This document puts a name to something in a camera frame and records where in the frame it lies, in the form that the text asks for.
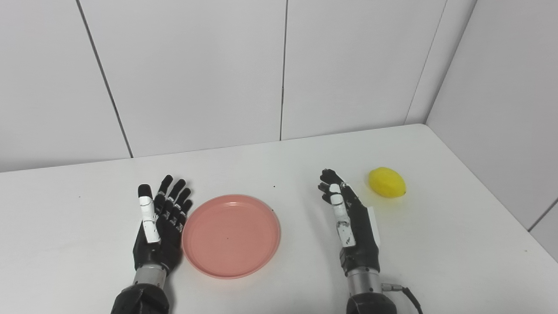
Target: yellow lemon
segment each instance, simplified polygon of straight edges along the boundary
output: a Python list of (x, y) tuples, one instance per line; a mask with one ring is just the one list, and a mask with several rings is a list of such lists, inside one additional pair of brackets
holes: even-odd
[(368, 174), (368, 184), (374, 192), (384, 197), (399, 197), (407, 192), (405, 181), (393, 169), (380, 167)]

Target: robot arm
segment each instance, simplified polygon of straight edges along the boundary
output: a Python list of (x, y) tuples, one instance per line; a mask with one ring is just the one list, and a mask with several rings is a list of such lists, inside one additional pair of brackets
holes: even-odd
[[(350, 293), (347, 314), (396, 314), (395, 304), (382, 293), (379, 250), (374, 240), (368, 209), (335, 171), (324, 169), (320, 179), (322, 183), (318, 188), (324, 192), (322, 198), (334, 207), (338, 218), (338, 233), (343, 245), (339, 259)], [(341, 203), (346, 208), (349, 221), (340, 219), (342, 210), (338, 207)], [(339, 228), (347, 223), (354, 242), (349, 241), (347, 231)]]
[(180, 179), (167, 196), (171, 183), (172, 177), (167, 175), (155, 199), (149, 185), (138, 187), (143, 221), (133, 248), (136, 276), (132, 285), (116, 297), (111, 314), (169, 312), (163, 287), (166, 277), (176, 268), (182, 256), (182, 230), (186, 214), (192, 207), (192, 201), (187, 199), (191, 190), (184, 188), (186, 182)]

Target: table surface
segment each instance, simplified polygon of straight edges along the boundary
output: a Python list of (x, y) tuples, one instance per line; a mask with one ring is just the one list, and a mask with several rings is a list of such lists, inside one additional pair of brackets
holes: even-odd
[[(378, 166), (404, 177), (403, 197), (369, 190)], [(274, 209), (282, 232), (273, 259), (245, 278), (211, 278), (183, 260), (165, 287), (173, 313), (344, 313), (340, 241), (317, 189), (324, 168), (375, 207), (382, 280), (410, 287), (425, 313), (558, 309), (558, 264), (428, 127), (408, 125), (0, 173), (3, 312), (109, 313), (134, 276), (137, 185), (170, 173), (188, 181), (194, 208), (247, 194)], [(388, 295), (398, 313), (415, 313)]]

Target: fingertip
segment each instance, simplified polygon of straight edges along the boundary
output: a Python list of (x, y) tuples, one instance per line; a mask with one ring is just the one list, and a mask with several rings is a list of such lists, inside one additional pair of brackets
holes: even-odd
[(334, 182), (334, 174), (335, 174), (335, 171), (333, 171), (329, 168), (326, 168), (326, 169), (321, 171), (320, 180), (322, 180), (323, 182), (325, 182), (327, 184), (332, 184)]
[(161, 186), (159, 187), (159, 191), (163, 192), (163, 194), (166, 194), (167, 189), (169, 188), (171, 183), (172, 183), (172, 176), (170, 174), (168, 174), (167, 176), (165, 176), (165, 178), (161, 182)]
[(151, 193), (151, 187), (149, 184), (140, 184), (138, 187), (138, 197), (142, 196), (149, 196), (153, 198), (153, 194)]
[(191, 193), (192, 193), (191, 189), (185, 188), (184, 190), (182, 190), (182, 192), (180, 192), (180, 195), (178, 196), (178, 199), (176, 200), (176, 203), (179, 206), (182, 206), (184, 201), (188, 198), (188, 196), (190, 196)]
[(318, 184), (318, 190), (327, 193), (329, 190), (329, 185), (325, 182), (321, 182), (320, 184)]
[(172, 199), (176, 199), (176, 197), (178, 196), (178, 193), (180, 192), (180, 190), (182, 190), (182, 188), (186, 186), (186, 181), (184, 179), (180, 179), (178, 180), (178, 182), (175, 183), (175, 186), (172, 188), (171, 193), (169, 194), (169, 197)]
[(323, 194), (321, 196), (321, 199), (323, 199), (326, 203), (331, 205), (331, 200), (329, 199), (329, 196), (327, 194)]

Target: white wall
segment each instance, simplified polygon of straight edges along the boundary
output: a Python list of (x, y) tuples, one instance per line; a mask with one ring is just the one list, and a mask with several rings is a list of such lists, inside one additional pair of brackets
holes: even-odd
[(134, 156), (279, 140), (285, 0), (82, 0)]
[(479, 1), (427, 121), (526, 228), (558, 197), (556, 16)]
[(533, 228), (531, 235), (558, 261), (558, 204)]
[(0, 172), (129, 157), (74, 1), (0, 1)]
[(402, 125), (423, 68), (419, 94), (432, 102), (472, 3), (290, 0), (282, 138)]
[[(282, 103), (287, 0), (81, 2), (135, 156), (424, 119), (472, 3), (291, 0)], [(76, 3), (2, 5), (0, 171), (127, 157)]]

